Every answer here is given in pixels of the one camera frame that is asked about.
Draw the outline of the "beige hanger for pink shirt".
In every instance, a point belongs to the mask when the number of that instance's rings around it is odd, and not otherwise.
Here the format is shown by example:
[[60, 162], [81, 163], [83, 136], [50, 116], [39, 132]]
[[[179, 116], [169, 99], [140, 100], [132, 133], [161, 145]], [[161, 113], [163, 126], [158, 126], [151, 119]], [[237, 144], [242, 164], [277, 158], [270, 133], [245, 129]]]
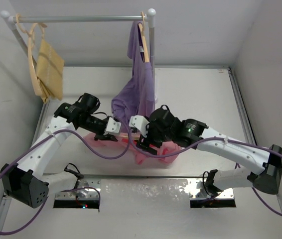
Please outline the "beige hanger for pink shirt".
[[127, 143], [129, 141], [129, 138], [132, 139], [132, 141], [138, 141], [140, 138], [139, 133], [133, 133], [131, 136], [129, 136], [127, 133], [121, 133], [119, 136], [117, 136], [118, 141], [122, 141]]

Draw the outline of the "purple t shirt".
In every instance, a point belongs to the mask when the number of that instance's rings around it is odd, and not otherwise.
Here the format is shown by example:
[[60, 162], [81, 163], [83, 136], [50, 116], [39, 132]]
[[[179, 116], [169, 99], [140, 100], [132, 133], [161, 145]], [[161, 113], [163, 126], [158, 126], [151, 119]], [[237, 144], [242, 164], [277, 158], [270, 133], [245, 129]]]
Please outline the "purple t shirt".
[[132, 116], [149, 117], [155, 107], [154, 80], [141, 25], [140, 21], [133, 22], [129, 36], [127, 56], [132, 61], [131, 79], [111, 102], [113, 116], [126, 124]]

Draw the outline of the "beige hanger with purple shirt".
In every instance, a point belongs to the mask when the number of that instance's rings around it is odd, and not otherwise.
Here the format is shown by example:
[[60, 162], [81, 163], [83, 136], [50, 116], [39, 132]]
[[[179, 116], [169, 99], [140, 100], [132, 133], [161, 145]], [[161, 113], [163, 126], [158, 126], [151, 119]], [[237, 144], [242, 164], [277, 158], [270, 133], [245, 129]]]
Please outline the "beige hanger with purple shirt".
[[141, 12], [141, 20], [142, 20], [142, 23], [138, 24], [138, 28], [139, 28], [140, 35], [141, 35], [144, 62], [150, 62], [150, 57], [149, 57], [146, 37], [145, 37], [145, 14], [143, 11]]

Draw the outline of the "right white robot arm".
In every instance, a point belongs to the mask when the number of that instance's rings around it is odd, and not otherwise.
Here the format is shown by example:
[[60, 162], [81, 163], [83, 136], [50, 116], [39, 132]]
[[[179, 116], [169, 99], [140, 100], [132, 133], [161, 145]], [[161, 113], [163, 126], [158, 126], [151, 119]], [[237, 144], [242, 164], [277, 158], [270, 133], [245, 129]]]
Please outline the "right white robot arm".
[[219, 133], [196, 119], [180, 120], [168, 106], [161, 106], [149, 117], [132, 116], [129, 126], [140, 132], [137, 147], [151, 155], [164, 142], [171, 141], [182, 148], [209, 152], [240, 165], [233, 170], [214, 169], [202, 174], [201, 193], [216, 197], [229, 188], [254, 187], [276, 195], [282, 177], [282, 148], [257, 148]]

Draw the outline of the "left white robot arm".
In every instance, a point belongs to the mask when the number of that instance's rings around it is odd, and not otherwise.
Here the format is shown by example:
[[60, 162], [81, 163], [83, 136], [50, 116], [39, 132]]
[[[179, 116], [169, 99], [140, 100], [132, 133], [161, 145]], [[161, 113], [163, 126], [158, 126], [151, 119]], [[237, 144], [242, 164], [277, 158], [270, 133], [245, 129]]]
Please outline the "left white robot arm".
[[93, 132], [105, 139], [114, 139], [120, 132], [121, 123], [107, 117], [99, 119], [93, 114], [99, 108], [97, 97], [84, 93], [73, 103], [62, 103], [31, 152], [23, 156], [11, 168], [5, 165], [2, 183], [5, 193], [32, 207], [37, 208], [45, 199], [61, 191], [73, 190], [83, 176], [70, 169], [45, 176], [49, 161], [66, 139], [79, 128]]

